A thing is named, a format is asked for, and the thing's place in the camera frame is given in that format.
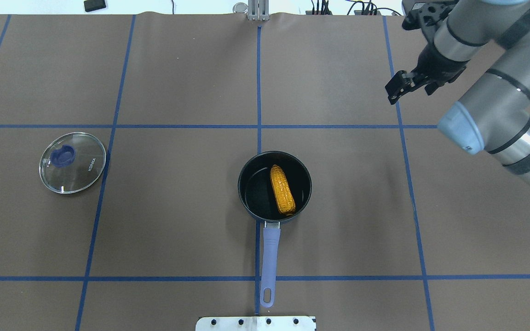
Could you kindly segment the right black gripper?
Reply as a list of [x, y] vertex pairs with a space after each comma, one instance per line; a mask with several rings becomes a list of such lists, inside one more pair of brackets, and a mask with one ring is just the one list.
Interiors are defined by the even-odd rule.
[[423, 86], [430, 96], [444, 84], [455, 82], [465, 71], [464, 62], [446, 58], [435, 46], [436, 32], [444, 27], [444, 21], [455, 5], [456, 2], [431, 2], [426, 4], [423, 11], [404, 17], [402, 28], [406, 31], [420, 29], [427, 45], [410, 73], [399, 70], [385, 85], [390, 105], [395, 105], [401, 97]]

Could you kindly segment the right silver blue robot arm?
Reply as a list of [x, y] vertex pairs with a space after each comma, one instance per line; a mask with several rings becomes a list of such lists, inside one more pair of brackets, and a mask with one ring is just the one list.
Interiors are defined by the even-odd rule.
[[504, 53], [439, 120], [438, 130], [469, 154], [486, 151], [530, 185], [530, 0], [423, 0], [407, 8], [402, 28], [427, 45], [412, 71], [385, 89], [391, 104], [419, 88], [427, 95], [454, 82], [489, 42]]

